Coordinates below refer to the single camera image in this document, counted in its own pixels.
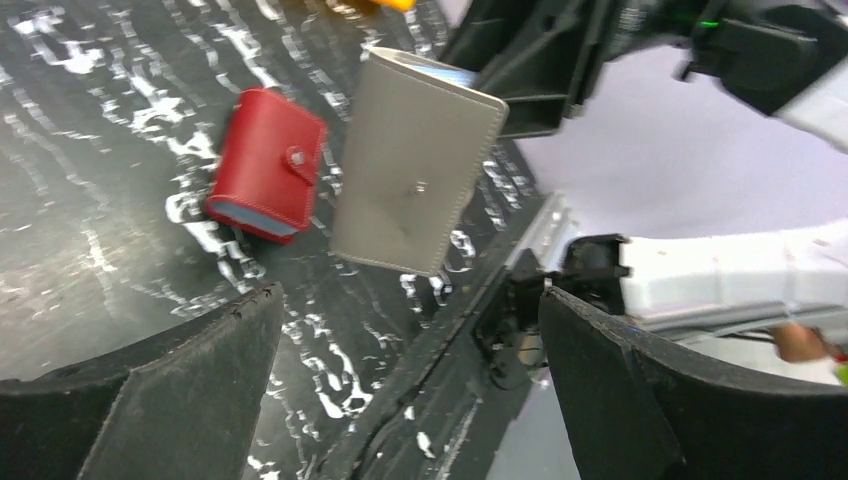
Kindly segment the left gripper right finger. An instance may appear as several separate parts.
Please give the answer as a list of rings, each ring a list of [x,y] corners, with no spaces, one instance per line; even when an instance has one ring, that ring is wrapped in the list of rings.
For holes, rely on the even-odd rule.
[[[847,391],[680,346],[558,288],[539,305],[584,479],[843,479]]]

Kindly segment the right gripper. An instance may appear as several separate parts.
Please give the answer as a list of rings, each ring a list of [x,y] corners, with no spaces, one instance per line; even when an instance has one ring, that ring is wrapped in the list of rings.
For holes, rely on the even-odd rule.
[[[476,88],[509,106],[502,137],[546,136],[577,115],[603,64],[659,46],[695,51],[706,45],[726,5],[538,1],[530,12],[528,0],[474,0],[438,60],[485,67]]]

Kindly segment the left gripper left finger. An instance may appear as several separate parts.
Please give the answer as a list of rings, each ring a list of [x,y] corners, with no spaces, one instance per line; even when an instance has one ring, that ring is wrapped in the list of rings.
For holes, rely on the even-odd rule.
[[[1,384],[5,479],[237,479],[283,320],[257,288],[31,381]]]

